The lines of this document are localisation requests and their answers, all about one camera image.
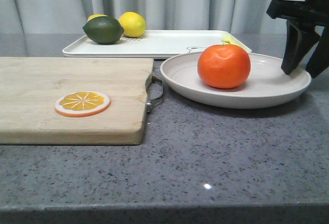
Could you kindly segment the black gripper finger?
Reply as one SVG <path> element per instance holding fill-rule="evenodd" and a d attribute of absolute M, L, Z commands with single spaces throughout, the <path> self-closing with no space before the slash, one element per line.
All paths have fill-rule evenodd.
<path fill-rule="evenodd" d="M 281 69 L 290 75 L 304 56 L 319 41 L 320 35 L 315 31 L 315 24 L 298 20 L 287 20 L 286 48 Z"/>
<path fill-rule="evenodd" d="M 328 38 L 322 38 L 306 65 L 306 71 L 316 78 L 328 68 Z"/>

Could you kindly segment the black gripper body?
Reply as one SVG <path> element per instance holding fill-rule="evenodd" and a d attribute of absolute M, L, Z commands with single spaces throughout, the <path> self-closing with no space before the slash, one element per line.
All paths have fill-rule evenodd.
<path fill-rule="evenodd" d="M 322 40 L 328 40 L 328 0 L 271 0 L 266 13 L 272 18 L 296 22 L 299 30 L 318 36 L 316 26 L 323 27 Z"/>

